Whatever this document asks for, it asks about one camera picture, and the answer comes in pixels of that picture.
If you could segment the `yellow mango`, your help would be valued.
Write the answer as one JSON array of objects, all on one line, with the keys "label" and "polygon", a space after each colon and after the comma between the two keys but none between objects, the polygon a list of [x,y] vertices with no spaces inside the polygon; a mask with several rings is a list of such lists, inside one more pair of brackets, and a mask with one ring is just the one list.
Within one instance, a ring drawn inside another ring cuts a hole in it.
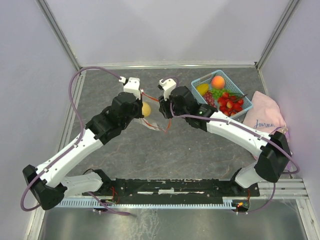
[{"label": "yellow mango", "polygon": [[142,102],[142,115],[144,118],[147,118],[152,113],[151,106],[147,102]]}]

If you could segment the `yellow star fruit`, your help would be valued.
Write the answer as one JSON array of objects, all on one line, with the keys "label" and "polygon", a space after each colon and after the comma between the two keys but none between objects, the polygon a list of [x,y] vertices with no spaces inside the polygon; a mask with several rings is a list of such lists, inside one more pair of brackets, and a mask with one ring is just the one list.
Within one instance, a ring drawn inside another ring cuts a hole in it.
[{"label": "yellow star fruit", "polygon": [[210,86],[207,83],[203,83],[198,85],[196,90],[201,96],[204,96],[210,90]]}]

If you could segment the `clear orange zip top bag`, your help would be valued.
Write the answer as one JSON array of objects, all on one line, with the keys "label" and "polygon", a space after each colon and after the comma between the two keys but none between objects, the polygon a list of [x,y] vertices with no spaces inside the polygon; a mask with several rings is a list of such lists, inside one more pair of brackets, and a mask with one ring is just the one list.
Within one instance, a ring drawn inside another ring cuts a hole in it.
[{"label": "clear orange zip top bag", "polygon": [[167,133],[171,127],[171,119],[166,119],[159,111],[160,103],[155,97],[142,92],[142,102],[146,102],[151,107],[151,114],[148,117],[135,118],[134,121],[147,127],[150,130],[161,131]]}]

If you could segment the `orange pink peach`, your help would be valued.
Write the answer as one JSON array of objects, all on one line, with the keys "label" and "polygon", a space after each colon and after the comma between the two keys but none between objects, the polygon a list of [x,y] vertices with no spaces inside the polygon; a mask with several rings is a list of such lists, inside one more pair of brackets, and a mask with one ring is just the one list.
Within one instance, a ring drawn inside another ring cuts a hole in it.
[{"label": "orange pink peach", "polygon": [[220,75],[216,75],[211,80],[211,86],[215,89],[221,90],[225,87],[225,79]]}]

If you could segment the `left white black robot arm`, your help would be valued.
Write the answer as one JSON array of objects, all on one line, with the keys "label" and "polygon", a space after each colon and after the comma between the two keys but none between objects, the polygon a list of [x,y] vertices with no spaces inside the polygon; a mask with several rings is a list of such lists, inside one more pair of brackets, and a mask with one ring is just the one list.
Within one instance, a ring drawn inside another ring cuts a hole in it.
[{"label": "left white black robot arm", "polygon": [[142,107],[141,94],[119,93],[110,106],[84,125],[80,134],[55,156],[22,170],[27,184],[23,196],[32,192],[39,207],[50,210],[65,197],[86,192],[106,195],[111,180],[101,169],[72,177],[67,174],[88,155],[119,136],[133,119],[143,118]]}]

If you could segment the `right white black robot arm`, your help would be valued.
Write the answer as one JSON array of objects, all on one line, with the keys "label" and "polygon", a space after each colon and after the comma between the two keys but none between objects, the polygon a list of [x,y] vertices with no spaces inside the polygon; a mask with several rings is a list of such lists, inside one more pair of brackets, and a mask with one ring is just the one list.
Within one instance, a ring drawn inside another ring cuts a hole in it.
[{"label": "right white black robot arm", "polygon": [[242,195],[255,183],[278,182],[291,160],[286,136],[250,128],[224,115],[215,107],[198,103],[186,86],[160,87],[159,111],[166,119],[183,118],[193,128],[224,137],[257,157],[256,162],[241,168],[229,183],[231,193]]}]

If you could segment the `pink cloth bag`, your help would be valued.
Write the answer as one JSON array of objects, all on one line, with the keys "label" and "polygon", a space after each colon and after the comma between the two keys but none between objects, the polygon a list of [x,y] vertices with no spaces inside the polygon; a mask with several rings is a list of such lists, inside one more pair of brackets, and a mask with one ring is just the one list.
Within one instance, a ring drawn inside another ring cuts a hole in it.
[{"label": "pink cloth bag", "polygon": [[289,130],[278,104],[272,98],[259,91],[255,91],[251,102],[253,107],[247,111],[243,124],[269,134],[273,134],[276,131],[281,132],[289,141]]}]

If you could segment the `purple grape bunch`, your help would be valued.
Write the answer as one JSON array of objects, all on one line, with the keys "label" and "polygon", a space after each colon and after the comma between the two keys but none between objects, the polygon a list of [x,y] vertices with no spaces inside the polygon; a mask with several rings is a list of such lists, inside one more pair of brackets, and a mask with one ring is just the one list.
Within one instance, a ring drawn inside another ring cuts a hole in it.
[{"label": "purple grape bunch", "polygon": [[210,91],[207,91],[204,95],[203,98],[205,100],[205,102],[210,105],[211,107],[216,108],[216,104],[215,104],[215,99],[213,97],[213,94]]}]

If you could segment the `light blue plastic basket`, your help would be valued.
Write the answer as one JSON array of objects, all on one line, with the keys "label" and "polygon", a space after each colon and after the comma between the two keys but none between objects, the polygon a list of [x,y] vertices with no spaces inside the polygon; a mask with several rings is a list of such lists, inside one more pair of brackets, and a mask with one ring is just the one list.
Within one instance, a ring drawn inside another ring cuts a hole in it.
[{"label": "light blue plastic basket", "polygon": [[253,108],[253,103],[222,71],[216,70],[191,82],[191,92],[201,104],[209,104],[232,119]]}]

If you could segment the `green grape bunch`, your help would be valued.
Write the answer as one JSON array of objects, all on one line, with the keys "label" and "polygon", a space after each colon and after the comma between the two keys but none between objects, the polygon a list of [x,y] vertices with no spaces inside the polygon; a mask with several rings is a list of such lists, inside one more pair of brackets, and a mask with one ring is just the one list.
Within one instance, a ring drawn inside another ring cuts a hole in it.
[{"label": "green grape bunch", "polygon": [[223,93],[225,93],[225,92],[228,93],[228,90],[225,88],[222,88],[222,89],[212,88],[210,90],[210,92],[211,92],[214,99],[218,99],[223,96]]}]

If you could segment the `red strawberry bunch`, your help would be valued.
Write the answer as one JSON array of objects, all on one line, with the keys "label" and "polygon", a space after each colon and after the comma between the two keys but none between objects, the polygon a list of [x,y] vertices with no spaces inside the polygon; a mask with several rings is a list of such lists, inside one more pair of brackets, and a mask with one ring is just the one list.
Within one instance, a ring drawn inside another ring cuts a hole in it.
[{"label": "red strawberry bunch", "polygon": [[224,92],[217,100],[218,110],[227,117],[232,117],[244,110],[246,94]]}]

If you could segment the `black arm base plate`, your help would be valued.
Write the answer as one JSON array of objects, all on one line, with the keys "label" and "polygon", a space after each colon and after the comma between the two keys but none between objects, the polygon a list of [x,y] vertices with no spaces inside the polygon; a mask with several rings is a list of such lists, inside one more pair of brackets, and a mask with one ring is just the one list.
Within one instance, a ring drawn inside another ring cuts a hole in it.
[{"label": "black arm base plate", "polygon": [[115,198],[119,203],[120,198],[144,195],[188,195],[208,197],[250,198],[259,197],[260,190],[255,183],[249,188],[243,188],[231,180],[219,179],[124,179],[111,180],[94,191],[98,197]]}]

